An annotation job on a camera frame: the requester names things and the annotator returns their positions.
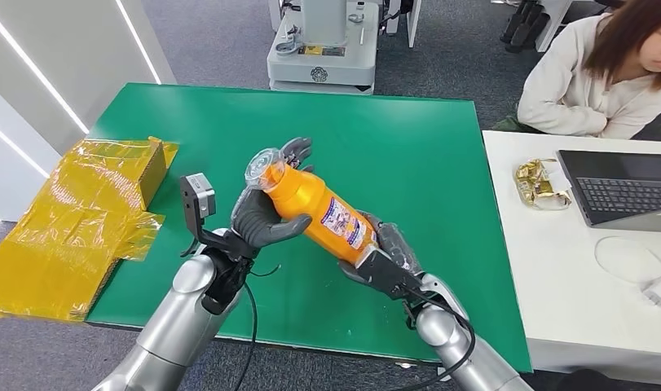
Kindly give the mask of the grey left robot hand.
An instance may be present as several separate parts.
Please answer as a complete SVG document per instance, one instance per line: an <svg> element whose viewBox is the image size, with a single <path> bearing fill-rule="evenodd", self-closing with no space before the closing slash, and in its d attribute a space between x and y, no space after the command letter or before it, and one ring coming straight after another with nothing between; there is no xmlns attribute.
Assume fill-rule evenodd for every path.
<svg viewBox="0 0 661 391"><path fill-rule="evenodd" d="M312 217L306 213L282 218L267 193L249 186L240 193L231 213L231 229L253 248L302 235L311 223Z"/></svg>

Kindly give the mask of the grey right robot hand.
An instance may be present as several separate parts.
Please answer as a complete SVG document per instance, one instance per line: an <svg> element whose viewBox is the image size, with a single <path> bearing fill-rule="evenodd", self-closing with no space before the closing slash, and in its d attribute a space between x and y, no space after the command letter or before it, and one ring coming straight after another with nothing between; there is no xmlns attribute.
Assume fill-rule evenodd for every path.
<svg viewBox="0 0 661 391"><path fill-rule="evenodd" d="M379 288L392 288L402 283L410 288L421 286L424 271L398 226L393 222L383 222L371 213L359 211L372 225L377 234L378 249L386 256L374 261L370 272L359 273L359 269L348 261L337 260L342 273L350 280Z"/></svg>

